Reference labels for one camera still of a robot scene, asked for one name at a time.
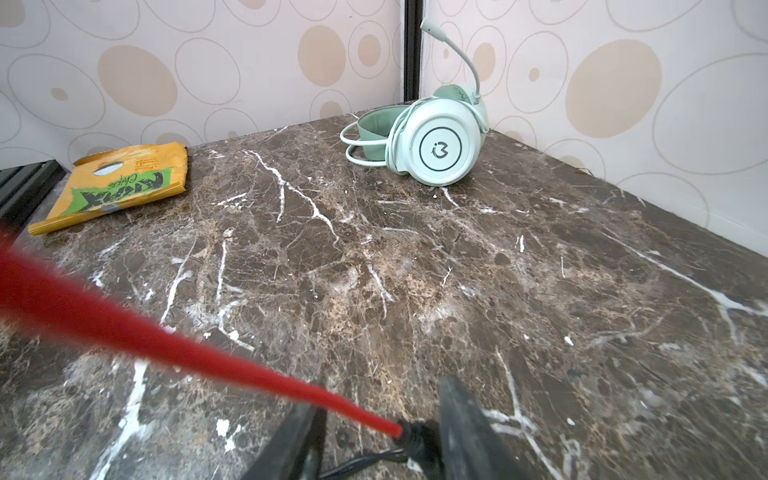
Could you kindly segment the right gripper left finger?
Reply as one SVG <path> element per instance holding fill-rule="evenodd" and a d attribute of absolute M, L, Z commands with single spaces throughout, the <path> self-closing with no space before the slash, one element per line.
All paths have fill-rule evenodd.
<path fill-rule="evenodd" d="M 242 480 L 319 479 L 327 412 L 296 403 Z"/>

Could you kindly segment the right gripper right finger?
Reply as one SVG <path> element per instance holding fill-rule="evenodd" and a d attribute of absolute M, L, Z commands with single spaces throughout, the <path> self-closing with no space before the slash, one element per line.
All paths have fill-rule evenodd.
<path fill-rule="evenodd" d="M 457 377 L 442 377 L 438 387 L 446 479 L 531 479 Z"/>

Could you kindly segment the mint green headphones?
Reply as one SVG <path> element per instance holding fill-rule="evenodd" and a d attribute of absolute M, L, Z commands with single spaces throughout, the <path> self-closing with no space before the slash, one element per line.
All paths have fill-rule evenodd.
<path fill-rule="evenodd" d="M 367 112 L 340 132 L 349 162 L 385 167 L 433 187 L 464 178 L 474 167 L 489 132 L 480 75 L 468 55 L 434 22 L 423 32 L 449 46 L 472 73 L 474 85 L 447 84 L 412 104 Z"/>

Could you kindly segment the yellow green snack bag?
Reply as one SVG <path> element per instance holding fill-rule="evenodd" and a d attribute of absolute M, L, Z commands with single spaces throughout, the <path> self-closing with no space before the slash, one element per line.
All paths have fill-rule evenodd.
<path fill-rule="evenodd" d="M 45 220 L 28 227 L 37 236 L 185 191 L 187 148 L 171 142 L 139 145 L 83 157 Z"/>

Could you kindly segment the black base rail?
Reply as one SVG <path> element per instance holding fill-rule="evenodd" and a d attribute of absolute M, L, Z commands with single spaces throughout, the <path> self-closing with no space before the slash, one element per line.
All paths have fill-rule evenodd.
<path fill-rule="evenodd" d="M 1 170 L 1 231 L 17 236 L 65 170 L 55 161 Z"/>

